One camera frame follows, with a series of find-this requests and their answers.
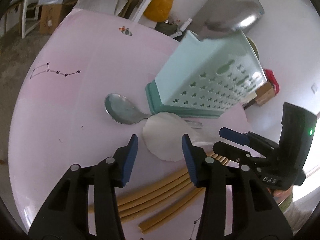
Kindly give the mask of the green sleeve forearm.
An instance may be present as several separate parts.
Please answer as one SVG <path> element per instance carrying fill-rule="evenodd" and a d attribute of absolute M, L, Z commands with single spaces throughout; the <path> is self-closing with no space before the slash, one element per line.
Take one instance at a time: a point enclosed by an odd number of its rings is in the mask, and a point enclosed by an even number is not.
<path fill-rule="evenodd" d="M 284 214 L 287 222 L 295 235 L 310 218 L 311 211 L 301 211 L 293 202 L 293 194 L 290 194 L 285 200 L 282 200 L 278 207 Z"/>

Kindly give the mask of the person right hand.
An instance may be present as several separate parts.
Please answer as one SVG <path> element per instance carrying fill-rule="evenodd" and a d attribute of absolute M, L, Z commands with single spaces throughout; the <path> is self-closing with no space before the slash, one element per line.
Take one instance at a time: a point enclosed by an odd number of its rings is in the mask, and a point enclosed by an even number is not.
<path fill-rule="evenodd" d="M 273 196 L 276 203 L 279 205 L 287 198 L 290 198 L 293 193 L 293 185 L 291 185 L 287 190 L 274 190 L 267 188 L 268 192 Z"/>

